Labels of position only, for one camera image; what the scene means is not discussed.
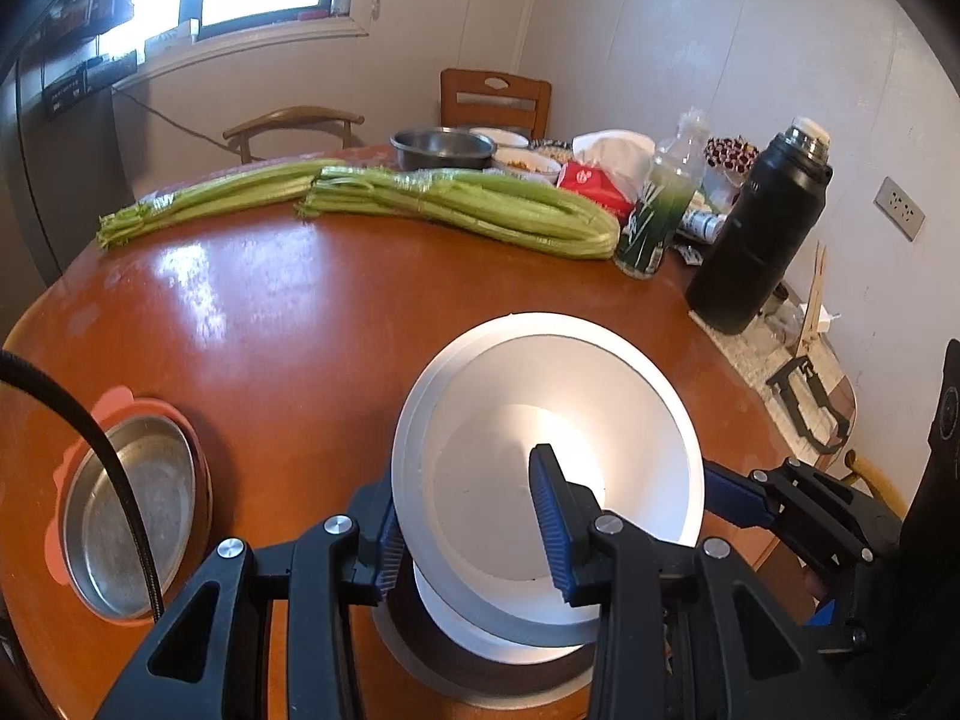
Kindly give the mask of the operator hand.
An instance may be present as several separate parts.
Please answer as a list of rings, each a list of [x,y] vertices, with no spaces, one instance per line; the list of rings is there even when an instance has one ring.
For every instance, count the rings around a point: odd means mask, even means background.
[[[802,569],[802,580],[804,580],[804,587],[807,590],[807,593],[815,598],[817,601],[823,601],[830,594],[827,589],[827,585],[823,583],[822,578],[812,571],[811,566],[805,566]]]

